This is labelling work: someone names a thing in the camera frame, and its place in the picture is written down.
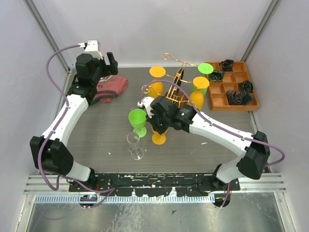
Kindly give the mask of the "clear wine glass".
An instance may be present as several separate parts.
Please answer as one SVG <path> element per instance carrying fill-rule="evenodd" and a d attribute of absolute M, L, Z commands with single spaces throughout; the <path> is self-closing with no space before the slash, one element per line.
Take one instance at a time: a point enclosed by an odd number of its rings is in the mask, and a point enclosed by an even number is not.
<path fill-rule="evenodd" d="M 140 145 L 140 136 L 136 132 L 130 132 L 126 136 L 127 143 L 129 145 L 129 151 L 131 153 L 131 157 L 134 160 L 141 160 L 144 156 L 144 150 Z"/>

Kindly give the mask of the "orange goblet back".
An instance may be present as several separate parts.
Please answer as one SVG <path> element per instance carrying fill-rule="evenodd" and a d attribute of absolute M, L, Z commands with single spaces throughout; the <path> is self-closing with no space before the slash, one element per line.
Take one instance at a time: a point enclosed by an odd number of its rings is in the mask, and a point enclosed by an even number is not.
<path fill-rule="evenodd" d="M 201 110 L 204 105 L 205 94 L 203 91 L 207 91 L 209 85 L 210 83 L 206 77 L 199 76 L 193 79 L 195 90 L 190 94 L 190 99 L 198 110 Z"/>

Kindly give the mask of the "orange goblet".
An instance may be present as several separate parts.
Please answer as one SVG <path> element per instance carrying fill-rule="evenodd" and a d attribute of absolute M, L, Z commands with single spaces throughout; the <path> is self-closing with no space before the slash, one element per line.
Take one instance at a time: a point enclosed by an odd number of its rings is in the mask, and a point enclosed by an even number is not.
<path fill-rule="evenodd" d="M 168 130 L 166 130 L 163 134 L 159 134 L 158 132 L 156 132 L 154 130 L 154 128 L 152 127 L 152 141 L 154 144 L 156 145 L 162 145 L 166 142 L 166 133 L 168 132 Z"/>
<path fill-rule="evenodd" d="M 159 82 L 159 79 L 166 74 L 166 70 L 162 66 L 153 66 L 150 68 L 149 73 L 152 77 L 154 77 L 154 81 L 157 82 L 149 85 L 148 96 L 155 99 L 163 95 L 164 86 L 162 82 Z"/>
<path fill-rule="evenodd" d="M 207 91 L 209 85 L 210 83 L 206 77 L 199 76 L 193 79 L 195 90 L 190 94 L 190 99 L 198 110 L 201 110 L 204 105 L 205 94 L 203 91 Z"/>

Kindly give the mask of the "green goblet front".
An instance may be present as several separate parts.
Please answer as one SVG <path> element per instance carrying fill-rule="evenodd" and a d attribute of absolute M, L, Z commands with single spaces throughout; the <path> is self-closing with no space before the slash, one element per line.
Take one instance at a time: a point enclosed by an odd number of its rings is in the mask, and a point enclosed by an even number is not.
<path fill-rule="evenodd" d="M 128 120 L 133 127 L 133 132 L 137 133 L 140 138 L 146 135 L 146 113 L 142 109 L 132 110 L 128 115 Z"/>

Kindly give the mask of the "green goblet back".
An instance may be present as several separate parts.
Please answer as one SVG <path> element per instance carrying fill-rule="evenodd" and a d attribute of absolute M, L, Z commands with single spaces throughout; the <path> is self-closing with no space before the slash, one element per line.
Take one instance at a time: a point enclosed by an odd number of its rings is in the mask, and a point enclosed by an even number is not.
<path fill-rule="evenodd" d="M 203 95 L 206 94 L 210 82 L 207 79 L 206 75 L 213 73 L 214 68 L 209 63 L 200 63 L 197 66 L 198 71 L 201 73 L 200 76 L 197 76 L 193 79 L 192 92 L 200 90 Z"/>

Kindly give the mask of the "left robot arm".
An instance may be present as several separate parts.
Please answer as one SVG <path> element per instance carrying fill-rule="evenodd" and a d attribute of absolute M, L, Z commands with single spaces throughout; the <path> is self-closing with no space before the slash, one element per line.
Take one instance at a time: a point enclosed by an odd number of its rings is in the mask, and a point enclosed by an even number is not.
<path fill-rule="evenodd" d="M 40 136 L 30 140 L 30 149 L 35 167 L 72 179 L 79 180 L 85 191 L 92 191 L 97 185 L 94 170 L 77 163 L 67 149 L 69 136 L 81 115 L 89 107 L 97 93 L 101 78 L 116 75 L 118 63 L 113 53 L 108 52 L 109 63 L 85 52 L 76 58 L 76 75 L 66 96 L 65 104 L 51 126 Z"/>

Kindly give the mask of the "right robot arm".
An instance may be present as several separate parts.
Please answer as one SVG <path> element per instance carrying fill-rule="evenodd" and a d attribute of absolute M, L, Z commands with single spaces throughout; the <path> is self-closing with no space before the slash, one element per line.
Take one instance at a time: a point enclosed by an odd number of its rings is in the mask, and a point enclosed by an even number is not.
<path fill-rule="evenodd" d="M 146 119 L 154 131 L 163 134 L 168 128 L 208 138 L 235 153 L 237 157 L 219 164 L 211 176 L 212 186 L 223 190 L 229 182 L 240 177 L 253 180 L 261 178 L 270 155 L 266 147 L 267 136 L 244 132 L 220 123 L 195 107 L 185 104 L 181 108 L 165 96 L 156 99 L 144 97 L 138 107 L 146 111 Z"/>

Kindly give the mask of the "green goblet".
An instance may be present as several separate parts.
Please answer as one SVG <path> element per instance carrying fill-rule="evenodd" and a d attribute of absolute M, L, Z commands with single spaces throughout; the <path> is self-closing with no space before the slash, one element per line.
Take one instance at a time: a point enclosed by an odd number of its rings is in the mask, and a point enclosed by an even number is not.
<path fill-rule="evenodd" d="M 140 138 L 146 135 L 146 113 L 142 109 L 132 110 L 128 115 L 128 120 L 133 127 L 133 132 L 137 133 Z"/>
<path fill-rule="evenodd" d="M 198 71 L 201 73 L 200 76 L 197 76 L 193 79 L 192 92 L 200 90 L 203 95 L 206 94 L 210 82 L 207 79 L 206 75 L 213 73 L 214 68 L 209 63 L 200 63 L 197 66 Z"/>

